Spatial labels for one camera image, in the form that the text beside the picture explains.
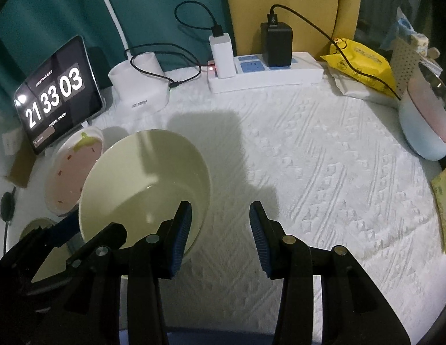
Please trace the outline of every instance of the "plastic bag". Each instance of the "plastic bag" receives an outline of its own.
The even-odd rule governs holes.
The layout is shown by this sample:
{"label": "plastic bag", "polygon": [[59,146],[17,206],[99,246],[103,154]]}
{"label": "plastic bag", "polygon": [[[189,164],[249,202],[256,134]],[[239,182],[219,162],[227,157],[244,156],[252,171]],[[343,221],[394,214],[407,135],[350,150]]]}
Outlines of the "plastic bag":
{"label": "plastic bag", "polygon": [[[363,44],[349,39],[335,39],[335,43],[339,45],[346,58],[355,69],[374,75],[386,82],[392,89],[395,89],[395,79],[392,74],[391,66],[382,55],[379,55]],[[330,45],[330,54],[323,55],[321,58],[327,61],[330,67],[344,72],[359,82],[372,87],[385,95],[395,97],[390,89],[383,83],[367,76],[360,75],[358,72],[352,70],[333,44]]]}

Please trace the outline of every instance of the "yellow package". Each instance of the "yellow package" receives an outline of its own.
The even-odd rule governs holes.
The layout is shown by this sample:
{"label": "yellow package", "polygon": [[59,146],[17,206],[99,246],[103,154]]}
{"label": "yellow package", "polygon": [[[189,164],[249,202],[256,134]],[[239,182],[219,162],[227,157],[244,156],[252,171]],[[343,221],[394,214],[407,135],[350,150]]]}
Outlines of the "yellow package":
{"label": "yellow package", "polygon": [[[349,39],[335,39],[335,43],[338,44],[348,61],[355,69],[366,74],[376,76],[395,90],[395,79],[392,75],[391,66],[382,55],[379,55],[363,44]],[[330,54],[323,55],[321,58],[327,61],[330,67],[344,72],[345,74],[369,87],[376,89],[377,91],[380,91],[388,96],[395,97],[394,93],[392,93],[383,83],[365,75],[360,75],[358,72],[352,70],[333,44],[330,45]]]}
{"label": "yellow package", "polygon": [[446,253],[446,168],[432,181],[443,233],[443,251]]}

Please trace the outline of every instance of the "white charger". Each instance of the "white charger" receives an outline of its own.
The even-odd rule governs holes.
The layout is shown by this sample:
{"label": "white charger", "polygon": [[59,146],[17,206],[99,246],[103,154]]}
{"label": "white charger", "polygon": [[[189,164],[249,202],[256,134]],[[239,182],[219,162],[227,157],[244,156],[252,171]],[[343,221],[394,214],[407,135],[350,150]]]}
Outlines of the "white charger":
{"label": "white charger", "polygon": [[213,61],[219,79],[236,76],[236,66],[234,64],[234,53],[231,38],[225,32],[222,36],[210,35],[208,38],[212,49]]}

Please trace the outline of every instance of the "white bedsheet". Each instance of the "white bedsheet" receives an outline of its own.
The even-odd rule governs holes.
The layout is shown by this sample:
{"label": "white bedsheet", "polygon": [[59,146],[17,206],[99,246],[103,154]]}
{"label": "white bedsheet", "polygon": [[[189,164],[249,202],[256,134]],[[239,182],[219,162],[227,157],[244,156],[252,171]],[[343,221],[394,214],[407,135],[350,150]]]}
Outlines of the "white bedsheet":
{"label": "white bedsheet", "polygon": [[[161,281],[167,326],[274,331],[282,281],[261,270],[249,226],[249,205],[260,200],[270,219],[308,245],[345,245],[412,343],[430,328],[446,303],[446,256],[429,186],[440,167],[411,152],[396,110],[338,94],[324,79],[213,95],[203,73],[173,89],[154,115],[119,118],[114,100],[94,121],[120,135],[116,126],[178,132],[210,169],[212,204],[191,258],[174,280]],[[22,203],[36,214],[42,207]],[[314,283],[313,339],[320,341],[319,279]]]}

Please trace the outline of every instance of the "ceramic bowl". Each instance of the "ceramic bowl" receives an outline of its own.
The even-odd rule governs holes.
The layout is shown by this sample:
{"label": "ceramic bowl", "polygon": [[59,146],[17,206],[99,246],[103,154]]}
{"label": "ceramic bowl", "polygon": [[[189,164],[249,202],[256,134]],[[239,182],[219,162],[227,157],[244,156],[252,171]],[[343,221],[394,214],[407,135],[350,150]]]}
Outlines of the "ceramic bowl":
{"label": "ceramic bowl", "polygon": [[82,237],[87,242],[109,223],[121,223],[127,230],[127,248],[172,219],[181,201],[192,205],[187,253],[210,202],[207,165],[179,134],[137,132],[109,148],[89,173],[79,205]]}

